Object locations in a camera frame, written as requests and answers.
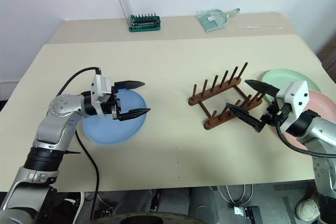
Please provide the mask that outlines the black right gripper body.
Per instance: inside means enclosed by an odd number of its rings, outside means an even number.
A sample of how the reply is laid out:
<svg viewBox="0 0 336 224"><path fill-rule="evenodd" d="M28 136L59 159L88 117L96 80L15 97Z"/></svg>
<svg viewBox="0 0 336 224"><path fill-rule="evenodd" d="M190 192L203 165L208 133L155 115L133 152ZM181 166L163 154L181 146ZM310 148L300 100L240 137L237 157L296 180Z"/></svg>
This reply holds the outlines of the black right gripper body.
<svg viewBox="0 0 336 224"><path fill-rule="evenodd" d="M276 99L273 99L267 107L266 112L261 116L260 122L255 127L256 132L260 132L266 124L271 126L282 125L291 112L291 105L285 103L281 108Z"/></svg>

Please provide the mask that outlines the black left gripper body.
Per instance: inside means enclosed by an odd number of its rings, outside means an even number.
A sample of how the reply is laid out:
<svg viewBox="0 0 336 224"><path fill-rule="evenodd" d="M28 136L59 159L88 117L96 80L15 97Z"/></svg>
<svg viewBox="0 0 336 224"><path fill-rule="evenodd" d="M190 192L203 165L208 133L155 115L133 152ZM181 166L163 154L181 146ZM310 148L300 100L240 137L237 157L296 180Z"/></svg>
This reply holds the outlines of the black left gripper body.
<svg viewBox="0 0 336 224"><path fill-rule="evenodd" d="M121 120L120 99L117 97L118 87L111 87L111 94L106 101L100 103L103 114L111 114L114 120Z"/></svg>

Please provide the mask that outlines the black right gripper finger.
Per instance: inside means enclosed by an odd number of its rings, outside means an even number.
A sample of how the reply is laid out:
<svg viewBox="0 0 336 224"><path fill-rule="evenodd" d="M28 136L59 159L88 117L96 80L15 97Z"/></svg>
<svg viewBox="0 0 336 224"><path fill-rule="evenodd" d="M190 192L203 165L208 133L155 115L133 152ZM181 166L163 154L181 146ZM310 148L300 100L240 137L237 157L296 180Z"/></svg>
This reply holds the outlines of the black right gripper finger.
<svg viewBox="0 0 336 224"><path fill-rule="evenodd" d="M258 80L245 80L245 83L247 83L254 90L270 95L271 97L276 97L277 93L279 92L278 88Z"/></svg>
<svg viewBox="0 0 336 224"><path fill-rule="evenodd" d="M244 110L243 108L226 103L226 106L230 109L230 111L240 120L247 123L248 125L252 126L254 130L260 130L262 123L257 118L251 116L248 111Z"/></svg>

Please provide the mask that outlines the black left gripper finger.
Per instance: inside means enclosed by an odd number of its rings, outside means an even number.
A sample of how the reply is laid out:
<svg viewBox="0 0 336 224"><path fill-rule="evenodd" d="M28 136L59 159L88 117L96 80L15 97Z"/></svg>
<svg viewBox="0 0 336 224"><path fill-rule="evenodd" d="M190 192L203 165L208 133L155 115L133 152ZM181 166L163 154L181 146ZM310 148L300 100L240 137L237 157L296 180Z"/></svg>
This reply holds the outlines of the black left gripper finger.
<svg viewBox="0 0 336 224"><path fill-rule="evenodd" d="M114 83L114 86L117 90L121 90L121 89L131 90L131 89L139 88L144 85L145 85L144 82L133 81L133 80L120 81L120 82Z"/></svg>
<svg viewBox="0 0 336 224"><path fill-rule="evenodd" d="M151 110L150 108L139 108L139 109L129 110L127 113L117 114L117 119L119 121L127 121L127 120L136 119L142 115L145 115L150 110Z"/></svg>

